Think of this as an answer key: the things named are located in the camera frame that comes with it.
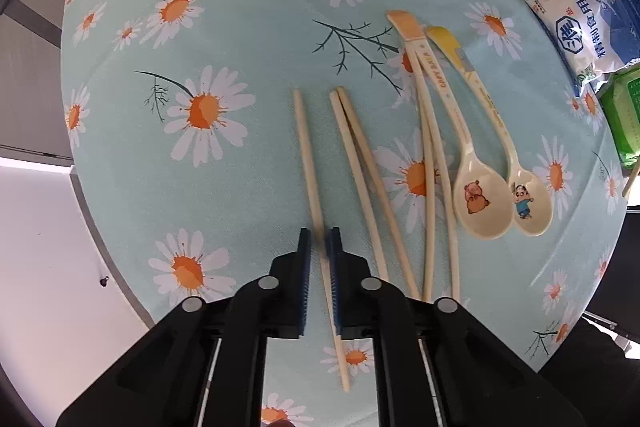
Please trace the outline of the yellow handled cartoon spoon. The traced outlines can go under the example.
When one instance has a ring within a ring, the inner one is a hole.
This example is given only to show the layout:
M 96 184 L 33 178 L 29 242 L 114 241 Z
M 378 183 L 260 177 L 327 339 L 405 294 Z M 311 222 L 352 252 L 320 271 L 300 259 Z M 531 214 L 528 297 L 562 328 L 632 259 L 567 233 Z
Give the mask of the yellow handled cartoon spoon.
M 510 187 L 513 199 L 514 223 L 528 236 L 541 236 L 548 230 L 553 218 L 553 202 L 544 182 L 535 173 L 521 166 L 506 123 L 480 75 L 452 32 L 442 26 L 430 26 L 426 28 L 426 35 L 465 80 L 498 135 L 508 164 L 506 183 Z

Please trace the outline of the crosswise bamboo chopstick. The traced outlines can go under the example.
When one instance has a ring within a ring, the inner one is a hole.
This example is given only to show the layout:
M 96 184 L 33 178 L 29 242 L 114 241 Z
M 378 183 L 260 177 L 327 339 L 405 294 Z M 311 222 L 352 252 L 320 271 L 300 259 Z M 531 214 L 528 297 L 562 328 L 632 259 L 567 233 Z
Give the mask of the crosswise bamboo chopstick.
M 628 179 L 623 187 L 623 191 L 622 193 L 620 193 L 620 195 L 622 195 L 623 198 L 628 198 L 631 192 L 632 186 L 634 185 L 634 181 L 636 181 L 637 179 L 639 171 L 640 171 L 640 159 L 636 161 L 636 163 L 634 164 L 634 168 L 631 169 L 631 173 L 628 176 Z

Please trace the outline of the daisy print teal tablecloth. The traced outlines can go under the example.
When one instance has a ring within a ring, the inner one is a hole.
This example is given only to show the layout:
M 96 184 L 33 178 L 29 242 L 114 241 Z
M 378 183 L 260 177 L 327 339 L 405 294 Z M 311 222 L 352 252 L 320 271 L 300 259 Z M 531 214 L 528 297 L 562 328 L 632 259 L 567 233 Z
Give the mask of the daisy print teal tablecloth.
M 412 272 L 425 199 L 411 66 L 387 12 L 448 28 L 544 184 L 544 235 L 459 230 L 461 301 L 534 369 L 588 305 L 626 205 L 596 95 L 576 95 L 527 0 L 66 0 L 65 120 L 116 269 L 154 320 L 232 295 L 311 224 L 294 98 L 303 95 L 324 221 L 370 257 L 330 94 L 352 101 Z

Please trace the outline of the grey door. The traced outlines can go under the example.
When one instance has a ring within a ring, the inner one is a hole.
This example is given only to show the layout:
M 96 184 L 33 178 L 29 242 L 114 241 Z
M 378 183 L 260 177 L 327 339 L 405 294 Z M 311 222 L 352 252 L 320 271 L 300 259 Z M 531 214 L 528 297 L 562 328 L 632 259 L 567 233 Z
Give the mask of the grey door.
M 12 0 L 1 14 L 1 155 L 70 167 L 61 92 L 65 0 Z

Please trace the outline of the green sugar bag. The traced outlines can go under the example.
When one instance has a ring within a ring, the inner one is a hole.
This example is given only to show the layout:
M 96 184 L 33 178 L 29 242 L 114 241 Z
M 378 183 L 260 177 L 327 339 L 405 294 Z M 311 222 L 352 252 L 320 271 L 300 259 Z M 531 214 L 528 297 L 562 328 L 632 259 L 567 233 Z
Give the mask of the green sugar bag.
M 613 135 L 620 162 L 631 169 L 639 159 L 640 72 L 636 65 L 608 78 L 600 103 Z

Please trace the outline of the white blue salt bag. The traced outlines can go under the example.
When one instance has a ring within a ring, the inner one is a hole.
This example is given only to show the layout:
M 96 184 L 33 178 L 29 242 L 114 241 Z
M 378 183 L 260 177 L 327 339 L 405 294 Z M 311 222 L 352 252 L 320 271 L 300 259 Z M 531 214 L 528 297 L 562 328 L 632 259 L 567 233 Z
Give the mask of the white blue salt bag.
M 639 0 L 529 0 L 570 71 L 573 90 L 639 62 Z

